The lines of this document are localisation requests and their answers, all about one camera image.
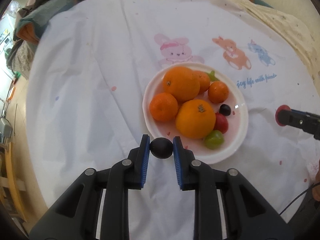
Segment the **small mandarin by leaf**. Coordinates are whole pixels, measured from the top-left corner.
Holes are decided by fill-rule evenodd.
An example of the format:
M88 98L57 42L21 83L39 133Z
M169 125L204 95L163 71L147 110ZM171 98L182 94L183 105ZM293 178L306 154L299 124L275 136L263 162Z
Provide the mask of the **small mandarin by leaf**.
M199 94L203 94L210 87L210 78L209 78L208 74L205 72L202 72L199 70L195 70L194 72L197 75L197 77L199 78L199 82L200 82Z

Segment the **red cherry tomato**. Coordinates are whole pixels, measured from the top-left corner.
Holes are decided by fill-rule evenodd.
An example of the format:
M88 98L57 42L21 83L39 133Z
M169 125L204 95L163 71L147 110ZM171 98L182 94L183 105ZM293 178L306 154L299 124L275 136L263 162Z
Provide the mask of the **red cherry tomato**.
M222 134L225 134L228 131L227 118L220 113L216 113L215 116L216 116L216 121L215 121L214 130L218 130Z
M291 124L292 118L289 112L291 108L288 105L281 105L278 107L275 113L275 120L279 126L286 126Z

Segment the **white cartoon bed sheet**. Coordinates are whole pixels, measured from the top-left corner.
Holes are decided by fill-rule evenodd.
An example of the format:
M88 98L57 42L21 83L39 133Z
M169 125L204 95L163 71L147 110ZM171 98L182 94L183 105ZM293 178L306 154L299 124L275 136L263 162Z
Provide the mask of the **white cartoon bed sheet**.
M319 140L279 126L279 106L319 113L319 94L296 51L230 0L86 0L54 16L40 39L27 95L27 136L49 208L86 169L111 168L140 146L142 102L165 68L195 62L227 75L248 108L248 130L229 158L291 228L319 239L307 161ZM149 154L141 190L128 190L129 239L194 239L195 192L182 191L174 154Z

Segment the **large orange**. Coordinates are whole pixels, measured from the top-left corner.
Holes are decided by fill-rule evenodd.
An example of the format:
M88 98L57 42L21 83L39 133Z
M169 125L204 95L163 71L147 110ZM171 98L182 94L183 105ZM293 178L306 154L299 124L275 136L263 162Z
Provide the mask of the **large orange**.
M183 103L175 119L177 131L189 139L202 139L213 129L216 115L213 107L201 99Z
M163 90L173 95L177 101L186 102L196 98L200 91L197 74L184 66L170 68L162 80Z

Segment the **large orange back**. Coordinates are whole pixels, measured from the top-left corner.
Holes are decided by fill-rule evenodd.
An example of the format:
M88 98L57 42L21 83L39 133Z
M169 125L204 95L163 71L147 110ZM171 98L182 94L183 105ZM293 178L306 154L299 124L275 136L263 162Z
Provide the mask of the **large orange back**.
M184 66L170 68L162 80L163 90L173 95L177 101L186 102L196 98L200 91L197 74Z

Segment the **small mandarin orange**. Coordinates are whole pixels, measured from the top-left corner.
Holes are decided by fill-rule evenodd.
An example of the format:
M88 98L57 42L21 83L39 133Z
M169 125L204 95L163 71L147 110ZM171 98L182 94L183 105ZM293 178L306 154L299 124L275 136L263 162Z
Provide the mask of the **small mandarin orange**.
M149 104L151 116L159 122L170 122L174 120L178 109L178 101L170 93L155 95Z

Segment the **pile of clothes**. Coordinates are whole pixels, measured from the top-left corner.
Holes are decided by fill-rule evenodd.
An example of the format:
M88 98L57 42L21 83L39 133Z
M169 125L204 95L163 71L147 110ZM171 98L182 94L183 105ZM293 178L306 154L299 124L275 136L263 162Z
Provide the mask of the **pile of clothes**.
M43 5L48 1L49 0L28 0L26 3L26 6L21 8L17 12L15 29L21 18L27 16L32 11L34 11L39 6ZM37 50L38 45L34 45L22 39L16 38L14 36L14 32L13 32L14 45L13 45L13 48L9 50L9 55L6 57L7 67L13 72L20 73L25 79L29 79L31 65L32 65L35 51Z

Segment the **medium mandarin orange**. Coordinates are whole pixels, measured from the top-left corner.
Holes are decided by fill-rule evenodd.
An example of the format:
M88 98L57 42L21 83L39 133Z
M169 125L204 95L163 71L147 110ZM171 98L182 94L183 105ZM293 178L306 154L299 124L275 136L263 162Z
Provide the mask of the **medium mandarin orange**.
M215 104L223 103L229 96L229 89L222 81L214 81L208 89L208 99Z

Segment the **large orange front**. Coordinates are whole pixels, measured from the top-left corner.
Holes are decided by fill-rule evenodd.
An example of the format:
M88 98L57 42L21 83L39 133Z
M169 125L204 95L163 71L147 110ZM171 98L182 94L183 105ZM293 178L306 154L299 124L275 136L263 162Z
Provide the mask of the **large orange front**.
M175 119L177 131L189 139L202 139L213 129L216 115L213 107L201 99L183 103Z

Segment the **dark purple cherry tomato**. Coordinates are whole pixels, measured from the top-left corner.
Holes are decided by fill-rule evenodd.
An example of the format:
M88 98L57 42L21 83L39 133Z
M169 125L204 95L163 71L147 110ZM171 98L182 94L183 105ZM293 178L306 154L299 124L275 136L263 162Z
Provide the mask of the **dark purple cherry tomato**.
M230 116L231 115L231 107L229 107L227 104L222 104L219 108L219 113L224 116Z

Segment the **wooden chair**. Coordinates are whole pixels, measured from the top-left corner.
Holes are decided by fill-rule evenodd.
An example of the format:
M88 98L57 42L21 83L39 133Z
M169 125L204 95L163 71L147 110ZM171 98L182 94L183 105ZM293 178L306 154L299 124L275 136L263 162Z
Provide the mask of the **wooden chair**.
M21 191L25 191L25 184L18 180L14 171L14 143L1 144L4 150L4 164L6 177L1 176L1 187L7 188L10 192L11 202L16 210L17 217L27 222L25 207L23 205Z

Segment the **red cherry tomato in plate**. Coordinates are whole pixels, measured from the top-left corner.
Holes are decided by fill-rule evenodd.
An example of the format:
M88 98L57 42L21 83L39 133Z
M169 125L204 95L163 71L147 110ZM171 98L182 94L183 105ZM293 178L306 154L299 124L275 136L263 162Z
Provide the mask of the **red cherry tomato in plate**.
M216 121L215 121L214 130L218 130L222 134L225 134L228 131L227 118L220 113L216 113L215 116L216 116Z

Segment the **pink strawberry-shaped plate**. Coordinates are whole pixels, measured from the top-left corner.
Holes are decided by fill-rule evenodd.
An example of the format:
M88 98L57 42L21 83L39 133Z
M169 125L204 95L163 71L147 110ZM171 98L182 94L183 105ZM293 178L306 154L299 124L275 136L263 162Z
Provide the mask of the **pink strawberry-shaped plate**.
M175 136L181 137L184 147L193 151L196 159L213 165L232 156L243 143L248 130L248 108L244 96L237 88L237 85L225 74L215 70L211 66L201 63L186 62L183 64L192 70L199 70L205 73L213 73L215 78L224 82L229 88L229 97L224 102L231 108L231 114L226 117L228 120L228 131L223 135L225 142L214 150L206 148L203 139L189 139L181 135L172 122L157 122L149 111L149 104L152 98L163 92L162 79L169 68L159 71L148 83L143 96L142 109L146 127L153 138L166 137L172 140Z

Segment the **green cherry tomato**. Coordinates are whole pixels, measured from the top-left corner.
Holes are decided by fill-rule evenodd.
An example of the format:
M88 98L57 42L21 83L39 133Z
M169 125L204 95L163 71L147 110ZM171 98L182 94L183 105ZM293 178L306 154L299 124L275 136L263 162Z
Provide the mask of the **green cherry tomato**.
M214 150L219 148L225 142L223 134L219 130L213 130L204 139L206 148Z

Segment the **teal orange folded blanket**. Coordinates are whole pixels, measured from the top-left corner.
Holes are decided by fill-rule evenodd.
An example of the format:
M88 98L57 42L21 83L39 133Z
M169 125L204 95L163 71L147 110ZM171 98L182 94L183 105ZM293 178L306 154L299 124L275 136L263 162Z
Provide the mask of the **teal orange folded blanket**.
M49 0L17 24L14 36L31 44L38 45L49 21L57 14L67 11L81 0Z

